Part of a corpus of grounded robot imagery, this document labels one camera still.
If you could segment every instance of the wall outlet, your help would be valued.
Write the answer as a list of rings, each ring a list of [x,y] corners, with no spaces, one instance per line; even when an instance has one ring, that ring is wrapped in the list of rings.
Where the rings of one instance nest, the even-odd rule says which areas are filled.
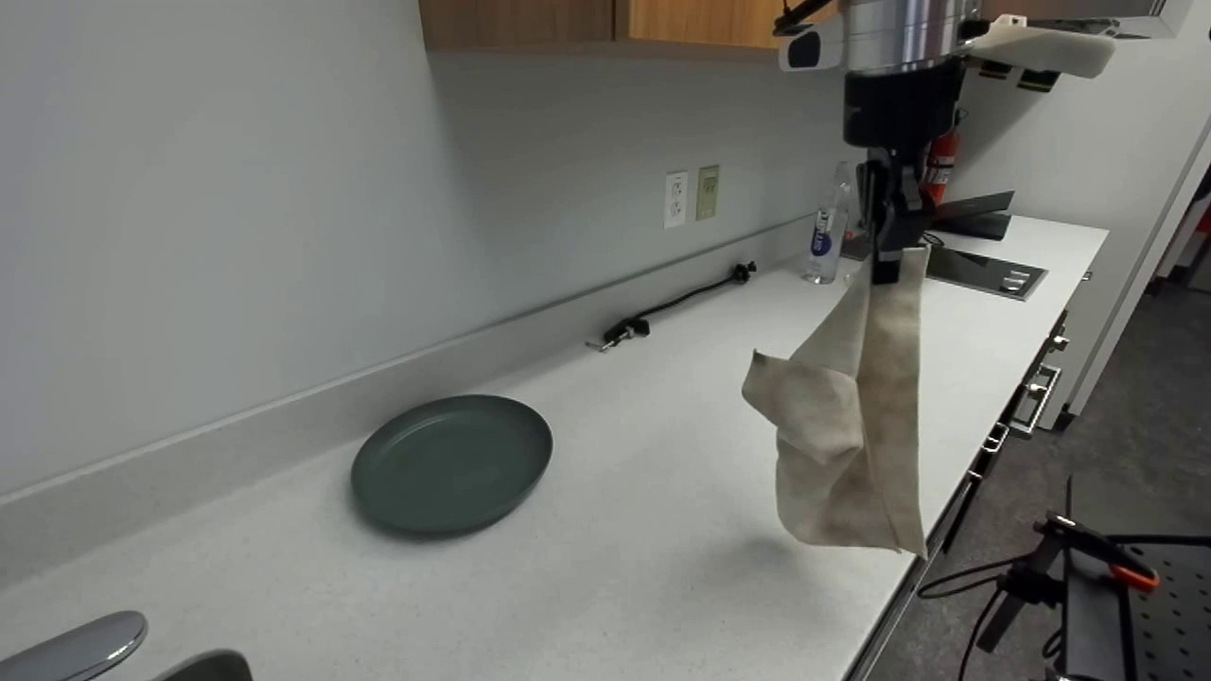
[[[688,223],[688,170],[664,173],[664,231]]]
[[[695,218],[718,215],[718,181],[722,181],[718,164],[695,170],[695,209],[693,209]]]

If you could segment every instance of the white wall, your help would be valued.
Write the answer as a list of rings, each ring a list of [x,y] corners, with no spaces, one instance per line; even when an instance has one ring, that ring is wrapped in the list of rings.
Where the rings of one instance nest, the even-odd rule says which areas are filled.
[[[411,0],[0,4],[0,495],[800,215],[838,78],[438,58]],[[662,173],[722,215],[662,231]]]
[[[1078,389],[1198,149],[1211,117],[1207,27],[1211,4],[1198,0],[1179,38],[1120,40],[1101,78],[1059,78],[1045,99],[967,78],[952,195],[1017,188],[1017,212],[1111,231],[1092,281],[1070,307],[1065,381],[1055,410]]]

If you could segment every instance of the upper cabinet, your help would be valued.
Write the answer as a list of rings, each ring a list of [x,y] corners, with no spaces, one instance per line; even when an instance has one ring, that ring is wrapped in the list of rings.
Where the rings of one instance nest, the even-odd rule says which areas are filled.
[[[418,0],[426,50],[657,46],[770,51],[784,0]]]

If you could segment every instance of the plate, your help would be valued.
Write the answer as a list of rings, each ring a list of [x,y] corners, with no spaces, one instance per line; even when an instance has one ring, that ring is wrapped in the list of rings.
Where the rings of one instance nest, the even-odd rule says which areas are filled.
[[[547,423],[504,397],[447,397],[377,426],[350,464],[350,500],[401,536],[478,532],[512,513],[553,456]]]

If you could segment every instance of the white countertop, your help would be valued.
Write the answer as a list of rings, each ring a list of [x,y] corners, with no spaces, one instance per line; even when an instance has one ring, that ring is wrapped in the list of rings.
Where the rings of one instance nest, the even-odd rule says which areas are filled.
[[[919,495],[927,527],[1101,248],[1012,218],[951,247],[1048,267],[1028,302],[927,281]],[[910,556],[807,547],[774,521],[774,430],[741,402],[754,348],[795,353],[838,282],[758,276],[616,353],[568,348],[479,386],[553,435],[536,490],[447,546],[361,528],[358,441],[0,594],[0,658],[108,610],[151,635],[108,677],[235,645],[257,681],[842,677]]]

